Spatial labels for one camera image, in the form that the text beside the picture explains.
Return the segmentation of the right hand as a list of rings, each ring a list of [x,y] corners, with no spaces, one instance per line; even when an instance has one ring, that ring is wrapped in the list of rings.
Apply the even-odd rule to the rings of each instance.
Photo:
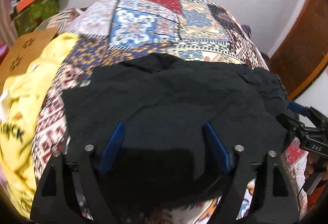
[[[315,153],[308,153],[306,168],[304,171],[304,176],[306,179],[314,173],[314,166],[318,163],[318,160],[319,160],[319,155]]]

